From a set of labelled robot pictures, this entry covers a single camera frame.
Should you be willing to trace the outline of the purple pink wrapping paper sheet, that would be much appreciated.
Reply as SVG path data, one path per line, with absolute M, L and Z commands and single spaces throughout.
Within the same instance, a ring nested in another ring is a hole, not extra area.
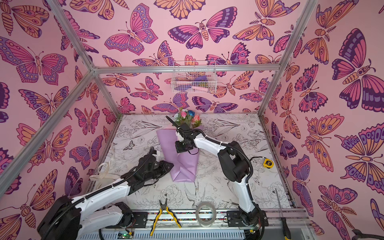
M 176 129 L 157 130 L 157 136 L 165 161 L 174 164 L 170 171 L 173 182 L 193 183 L 196 179 L 199 150 L 194 148 L 184 153 L 177 153 Z

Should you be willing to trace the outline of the pink orange fake rose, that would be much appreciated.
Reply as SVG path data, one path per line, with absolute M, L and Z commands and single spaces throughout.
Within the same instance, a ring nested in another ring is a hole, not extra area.
M 191 121 L 191 126 L 194 128 L 197 128 L 199 127 L 200 125 L 202 124 L 202 120 L 200 118 L 199 115 L 195 115 L 193 118 L 192 118 L 192 121 Z

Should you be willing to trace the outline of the blue fake rose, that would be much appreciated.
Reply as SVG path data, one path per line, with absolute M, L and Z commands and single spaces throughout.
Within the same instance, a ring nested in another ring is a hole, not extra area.
M 191 121 L 194 118 L 194 116 L 195 116 L 195 112 L 192 110 L 189 110 L 187 119 Z

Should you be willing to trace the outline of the cream ribbon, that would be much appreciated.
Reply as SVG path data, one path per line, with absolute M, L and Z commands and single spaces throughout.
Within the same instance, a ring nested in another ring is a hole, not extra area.
M 110 150 L 112 151 L 110 160 L 100 164 L 97 168 L 97 173 L 90 176 L 90 180 L 94 183 L 94 188 L 96 190 L 112 184 L 120 178 L 119 175 L 109 173 L 112 163 L 115 160 L 115 148 L 113 143 L 110 144 Z

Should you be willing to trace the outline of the small pink fake rose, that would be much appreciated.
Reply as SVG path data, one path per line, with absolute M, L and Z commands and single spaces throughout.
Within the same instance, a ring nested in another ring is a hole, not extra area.
M 188 116 L 188 110 L 187 109 L 181 109 L 180 117 L 179 117 L 180 121 L 184 122 L 187 119 L 187 116 Z

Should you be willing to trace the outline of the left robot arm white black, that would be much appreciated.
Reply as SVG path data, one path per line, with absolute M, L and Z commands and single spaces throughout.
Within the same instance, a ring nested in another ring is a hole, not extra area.
M 126 228 L 134 223 L 131 208 L 122 199 L 157 182 L 170 173 L 174 164 L 158 161 L 154 148 L 139 159 L 136 167 L 117 180 L 91 193 L 58 198 L 40 222 L 37 231 L 43 240 L 76 240 L 103 228 Z

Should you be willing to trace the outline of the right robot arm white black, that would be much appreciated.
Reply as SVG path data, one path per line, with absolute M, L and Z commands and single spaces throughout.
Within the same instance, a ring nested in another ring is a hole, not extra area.
M 239 200 L 240 218 L 244 225 L 265 227 L 267 217 L 254 201 L 249 186 L 249 180 L 254 173 L 253 165 L 239 143 L 216 140 L 200 129 L 190 129 L 186 124 L 179 126 L 170 117 L 166 118 L 176 128 L 176 152 L 180 154 L 199 149 L 217 156 L 225 177 L 234 184 L 234 191 Z

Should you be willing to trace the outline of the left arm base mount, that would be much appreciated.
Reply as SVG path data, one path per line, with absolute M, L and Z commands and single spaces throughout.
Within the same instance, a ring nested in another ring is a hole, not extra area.
M 117 228 L 145 228 L 148 220 L 148 212 L 132 212 L 123 214 L 122 219 L 115 225 L 109 225 L 107 229 Z

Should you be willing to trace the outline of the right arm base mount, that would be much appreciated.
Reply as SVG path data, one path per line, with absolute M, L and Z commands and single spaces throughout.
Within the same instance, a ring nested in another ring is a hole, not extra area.
M 240 210 L 227 211 L 227 224 L 229 227 L 268 227 L 268 217 L 265 211 L 258 211 L 255 214 L 251 214 L 253 217 L 249 217 L 247 214 Z

